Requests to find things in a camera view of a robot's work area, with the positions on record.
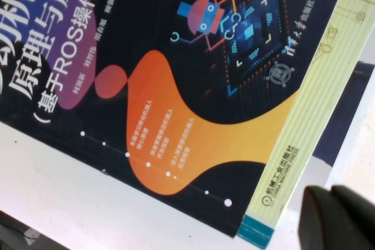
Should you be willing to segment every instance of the orange gradient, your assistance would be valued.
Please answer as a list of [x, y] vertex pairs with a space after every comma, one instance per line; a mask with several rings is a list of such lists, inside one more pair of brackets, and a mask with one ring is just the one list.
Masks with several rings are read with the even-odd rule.
[[[294, 94], [272, 111], [251, 121], [235, 125], [214, 124], [187, 107], [179, 94], [166, 57], [156, 50], [147, 53], [139, 62], [129, 78], [128, 86], [129, 161], [141, 183], [163, 195], [178, 193], [199, 175], [222, 163], [267, 163], [296, 96]], [[166, 114], [171, 110], [169, 123], [160, 132]], [[192, 127], [178, 161], [173, 165], [178, 155], [176, 150], [179, 142], [186, 137], [183, 134], [190, 121], [193, 121]], [[160, 145], [155, 155], [151, 155], [159, 133], [163, 133]], [[164, 138], [168, 138], [169, 142], [158, 157], [158, 153], [162, 152], [160, 148]], [[181, 167], [186, 147], [190, 151], [187, 157], [185, 155]]]

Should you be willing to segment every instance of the white surface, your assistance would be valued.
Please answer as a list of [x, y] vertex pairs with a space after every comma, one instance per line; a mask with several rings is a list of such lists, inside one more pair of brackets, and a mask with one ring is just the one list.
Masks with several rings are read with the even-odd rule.
[[[375, 202], [375, 103], [363, 120], [336, 180]], [[2, 124], [0, 168], [0, 210], [69, 249], [256, 249]], [[298, 249], [297, 223], [287, 210], [269, 249]]]

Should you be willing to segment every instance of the dark book cover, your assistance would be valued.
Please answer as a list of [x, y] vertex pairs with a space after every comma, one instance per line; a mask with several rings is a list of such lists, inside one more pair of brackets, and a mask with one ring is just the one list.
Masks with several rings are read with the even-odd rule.
[[337, 0], [1, 0], [0, 120], [234, 236]]

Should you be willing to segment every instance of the robot illustration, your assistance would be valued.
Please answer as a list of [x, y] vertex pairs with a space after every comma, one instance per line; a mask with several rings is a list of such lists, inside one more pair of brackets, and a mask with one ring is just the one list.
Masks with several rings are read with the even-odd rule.
[[209, 52], [224, 45], [230, 97], [249, 74], [288, 44], [288, 31], [281, 23], [285, 13], [285, 0], [248, 0], [239, 6], [236, 0], [197, 0], [192, 5], [181, 2], [177, 14], [187, 19], [195, 37], [187, 40], [173, 32], [171, 42], [193, 44], [205, 38]]

